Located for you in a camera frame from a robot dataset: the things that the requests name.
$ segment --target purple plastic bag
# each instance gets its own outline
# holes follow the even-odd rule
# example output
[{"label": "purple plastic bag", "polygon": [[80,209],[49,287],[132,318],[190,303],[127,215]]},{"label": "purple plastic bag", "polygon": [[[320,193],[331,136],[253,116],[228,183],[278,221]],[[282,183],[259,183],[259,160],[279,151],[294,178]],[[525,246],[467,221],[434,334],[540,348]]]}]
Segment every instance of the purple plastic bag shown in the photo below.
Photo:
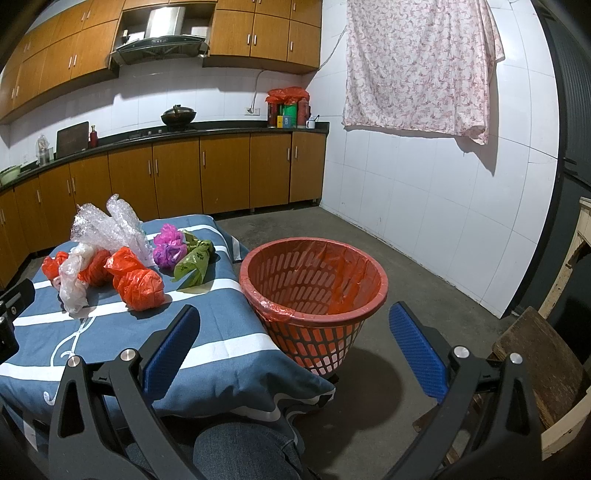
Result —
[{"label": "purple plastic bag", "polygon": [[160,233],[154,238],[154,245],[182,245],[183,239],[184,236],[181,231],[179,231],[174,225],[165,223],[160,229]]},{"label": "purple plastic bag", "polygon": [[181,243],[180,245],[158,245],[154,249],[154,262],[160,268],[166,270],[174,270],[174,267],[184,257],[187,256],[187,245]]}]

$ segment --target range hood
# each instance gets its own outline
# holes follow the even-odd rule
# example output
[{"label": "range hood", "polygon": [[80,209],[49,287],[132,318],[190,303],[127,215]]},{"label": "range hood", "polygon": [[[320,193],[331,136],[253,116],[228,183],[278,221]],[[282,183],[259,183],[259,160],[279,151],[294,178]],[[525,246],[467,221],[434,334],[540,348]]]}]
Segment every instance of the range hood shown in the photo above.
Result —
[{"label": "range hood", "polygon": [[144,60],[205,55],[209,46],[206,38],[180,35],[185,7],[157,8],[150,12],[145,37],[121,45],[111,54],[119,65],[131,65]]}]

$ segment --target concrete floor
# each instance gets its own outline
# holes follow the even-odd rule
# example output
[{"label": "concrete floor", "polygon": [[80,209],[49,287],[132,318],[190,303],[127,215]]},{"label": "concrete floor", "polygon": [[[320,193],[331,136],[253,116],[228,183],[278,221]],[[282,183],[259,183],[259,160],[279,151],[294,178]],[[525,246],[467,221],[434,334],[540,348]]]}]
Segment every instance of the concrete floor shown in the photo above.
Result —
[{"label": "concrete floor", "polygon": [[304,460],[325,480],[382,478],[415,438],[412,422],[435,405],[423,394],[390,334],[388,310],[393,303],[405,301],[451,345],[465,345],[480,356],[488,356],[493,341],[505,331],[505,322],[459,290],[319,207],[217,222],[250,249],[288,236],[346,242],[373,256],[388,274],[388,300],[365,322],[337,370],[334,401],[295,423],[306,443]]}]

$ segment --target red bottle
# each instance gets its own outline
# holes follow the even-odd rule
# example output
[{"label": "red bottle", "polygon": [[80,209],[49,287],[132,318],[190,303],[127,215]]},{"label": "red bottle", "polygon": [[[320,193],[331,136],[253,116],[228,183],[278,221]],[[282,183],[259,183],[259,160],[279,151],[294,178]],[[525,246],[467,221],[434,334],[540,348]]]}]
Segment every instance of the red bottle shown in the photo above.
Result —
[{"label": "red bottle", "polygon": [[96,133],[94,125],[91,126],[91,129],[92,130],[90,131],[90,147],[95,148],[99,146],[99,134]]}]

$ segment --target metal screw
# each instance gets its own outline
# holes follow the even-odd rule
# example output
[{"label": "metal screw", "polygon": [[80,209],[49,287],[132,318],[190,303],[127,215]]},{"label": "metal screw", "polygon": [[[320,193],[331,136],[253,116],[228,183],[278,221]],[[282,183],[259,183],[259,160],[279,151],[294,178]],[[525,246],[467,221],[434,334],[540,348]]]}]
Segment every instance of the metal screw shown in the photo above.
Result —
[{"label": "metal screw", "polygon": [[453,349],[453,354],[458,358],[468,358],[470,355],[470,350],[468,350],[465,346],[457,346]]},{"label": "metal screw", "polygon": [[513,352],[512,354],[509,355],[509,359],[511,360],[511,362],[513,362],[514,364],[520,365],[521,363],[523,363],[523,357],[518,354]]},{"label": "metal screw", "polygon": [[75,355],[68,360],[68,367],[77,367],[80,363],[80,357]]},{"label": "metal screw", "polygon": [[135,350],[133,350],[132,348],[126,348],[121,352],[121,355],[119,357],[124,362],[129,362],[130,360],[133,360],[135,358]]}]

